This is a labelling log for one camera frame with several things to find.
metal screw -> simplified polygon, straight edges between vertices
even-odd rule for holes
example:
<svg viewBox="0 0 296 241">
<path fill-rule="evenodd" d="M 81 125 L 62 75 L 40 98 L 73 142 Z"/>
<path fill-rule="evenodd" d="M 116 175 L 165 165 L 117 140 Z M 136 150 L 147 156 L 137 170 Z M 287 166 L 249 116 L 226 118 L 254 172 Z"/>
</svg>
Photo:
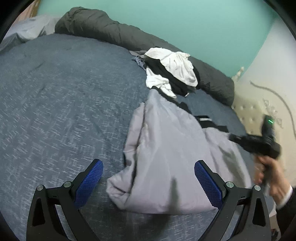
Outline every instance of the metal screw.
<svg viewBox="0 0 296 241">
<path fill-rule="evenodd" d="M 65 187 L 65 188 L 68 188 L 68 187 L 71 186 L 71 184 L 72 184 L 71 182 L 65 182 L 65 183 L 64 183 L 64 187 Z"/>
<path fill-rule="evenodd" d="M 255 185 L 255 186 L 254 186 L 254 189 L 255 189 L 256 191 L 260 191 L 260 190 L 261 190 L 261 187 L 259 187 L 258 185 Z"/>
<path fill-rule="evenodd" d="M 37 190 L 38 191 L 41 191 L 43 189 L 43 185 L 39 185 L 38 187 L 37 187 Z"/>
<path fill-rule="evenodd" d="M 234 184 L 232 182 L 227 182 L 226 183 L 226 186 L 229 187 L 229 188 L 233 188 L 234 187 Z"/>
</svg>

black sleeve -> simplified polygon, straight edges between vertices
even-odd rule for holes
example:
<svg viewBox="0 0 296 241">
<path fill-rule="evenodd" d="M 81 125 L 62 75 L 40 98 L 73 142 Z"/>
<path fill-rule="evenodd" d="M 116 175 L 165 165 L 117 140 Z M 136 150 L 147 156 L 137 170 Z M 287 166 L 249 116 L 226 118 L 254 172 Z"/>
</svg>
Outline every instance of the black sleeve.
<svg viewBox="0 0 296 241">
<path fill-rule="evenodd" d="M 295 189 L 293 189 L 292 195 L 286 205 L 276 212 L 276 219 L 278 221 L 279 229 L 283 235 L 296 215 Z"/>
</svg>

human hand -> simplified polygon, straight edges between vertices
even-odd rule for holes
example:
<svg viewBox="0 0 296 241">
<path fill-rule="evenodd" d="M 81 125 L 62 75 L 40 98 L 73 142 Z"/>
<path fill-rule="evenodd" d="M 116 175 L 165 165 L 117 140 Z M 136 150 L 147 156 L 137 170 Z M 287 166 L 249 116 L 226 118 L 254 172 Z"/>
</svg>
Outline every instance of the human hand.
<svg viewBox="0 0 296 241">
<path fill-rule="evenodd" d="M 279 162 L 269 156 L 255 156 L 255 184 L 262 183 L 265 165 L 271 168 L 270 196 L 273 197 L 276 205 L 279 205 L 289 192 L 291 185 L 285 178 Z"/>
</svg>

mattress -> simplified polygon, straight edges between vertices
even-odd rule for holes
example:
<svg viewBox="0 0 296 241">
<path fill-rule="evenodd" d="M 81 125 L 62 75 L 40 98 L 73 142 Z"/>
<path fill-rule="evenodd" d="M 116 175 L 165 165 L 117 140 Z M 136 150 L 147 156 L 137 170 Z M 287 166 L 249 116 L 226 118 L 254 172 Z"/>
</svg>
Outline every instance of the mattress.
<svg viewBox="0 0 296 241">
<path fill-rule="evenodd" d="M 95 158 L 103 161 L 104 173 L 81 213 L 100 240 L 197 240 L 214 218 L 216 211 L 128 213 L 108 198 L 106 179 L 124 168 L 129 122 L 149 92 L 145 72 L 131 58 L 122 47 L 63 34 L 0 54 L 0 210 L 20 240 L 36 186 L 61 186 Z M 234 111 L 202 90 L 177 100 L 194 115 L 245 134 Z M 251 155 L 241 154 L 252 175 Z M 237 219 L 236 213 L 223 240 Z"/>
</svg>

person's arm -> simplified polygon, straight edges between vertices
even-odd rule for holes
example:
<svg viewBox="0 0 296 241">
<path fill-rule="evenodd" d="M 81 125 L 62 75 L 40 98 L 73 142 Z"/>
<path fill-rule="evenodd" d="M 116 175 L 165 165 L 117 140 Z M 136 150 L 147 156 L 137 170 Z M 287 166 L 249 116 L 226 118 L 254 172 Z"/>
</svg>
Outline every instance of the person's arm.
<svg viewBox="0 0 296 241">
<path fill-rule="evenodd" d="M 281 234 L 287 230 L 296 215 L 296 194 L 289 181 L 285 178 L 284 172 L 277 160 L 269 156 L 255 157 L 256 171 L 255 183 L 261 184 L 264 178 L 264 165 L 272 168 L 270 182 L 270 196 L 273 197 L 277 208 L 277 221 Z"/>
</svg>

